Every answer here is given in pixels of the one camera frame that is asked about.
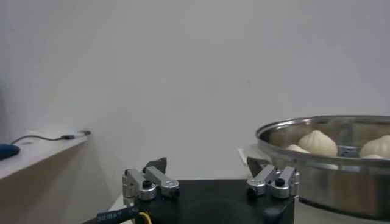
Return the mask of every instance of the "black knob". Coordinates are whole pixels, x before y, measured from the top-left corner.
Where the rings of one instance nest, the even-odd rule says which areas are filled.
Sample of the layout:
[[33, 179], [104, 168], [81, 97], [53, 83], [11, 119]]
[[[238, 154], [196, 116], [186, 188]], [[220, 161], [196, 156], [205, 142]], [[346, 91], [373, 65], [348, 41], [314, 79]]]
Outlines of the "black knob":
[[152, 182], [150, 182], [149, 180], [144, 180], [142, 182], [142, 188], [143, 189], [149, 189], [152, 187]]
[[285, 185], [284, 179], [278, 178], [275, 180], [275, 186], [277, 187], [283, 187]]

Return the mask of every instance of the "wall shelf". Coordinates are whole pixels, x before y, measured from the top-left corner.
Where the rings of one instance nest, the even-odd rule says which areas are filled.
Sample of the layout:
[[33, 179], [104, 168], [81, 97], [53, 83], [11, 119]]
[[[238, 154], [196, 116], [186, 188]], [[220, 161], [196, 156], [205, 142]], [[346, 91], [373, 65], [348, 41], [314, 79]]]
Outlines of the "wall shelf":
[[0, 180], [20, 170], [28, 168], [42, 160], [77, 146], [87, 140], [87, 137], [56, 142], [37, 141], [33, 144], [19, 145], [20, 153], [16, 156], [0, 160]]

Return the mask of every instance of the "cable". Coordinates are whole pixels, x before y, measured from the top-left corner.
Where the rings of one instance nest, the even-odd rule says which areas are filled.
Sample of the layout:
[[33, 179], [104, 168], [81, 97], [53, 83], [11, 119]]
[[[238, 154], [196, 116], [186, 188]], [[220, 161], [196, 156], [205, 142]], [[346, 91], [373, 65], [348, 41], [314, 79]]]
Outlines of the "cable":
[[147, 213], [140, 212], [140, 216], [145, 218], [145, 221], [146, 221], [147, 224], [152, 224], [151, 217]]
[[13, 142], [11, 142], [10, 145], [15, 145], [17, 142], [19, 142], [20, 140], [22, 139], [26, 139], [26, 138], [39, 138], [39, 139], [43, 139], [43, 140], [46, 140], [46, 141], [59, 141], [59, 140], [72, 140], [72, 139], [75, 139], [75, 138], [78, 138], [78, 137], [81, 137], [81, 136], [87, 136], [87, 135], [90, 135], [91, 132], [90, 131], [79, 131], [76, 135], [63, 135], [59, 138], [46, 138], [46, 137], [42, 137], [42, 136], [39, 136], [39, 135], [25, 135], [25, 136], [22, 136], [16, 140], [14, 140]]
[[20, 140], [23, 140], [25, 138], [39, 138], [39, 139], [43, 139], [43, 140], [46, 140], [46, 141], [59, 141], [59, 140], [62, 140], [62, 136], [59, 137], [59, 138], [45, 138], [45, 137], [42, 137], [42, 136], [39, 136], [39, 135], [25, 135], [25, 136], [22, 136], [16, 140], [14, 140], [13, 142], [11, 142], [10, 145], [15, 145], [15, 143], [19, 142]]
[[95, 218], [84, 222], [83, 224], [117, 224], [123, 223], [140, 216], [140, 210], [133, 207], [126, 207], [116, 211], [99, 213]]

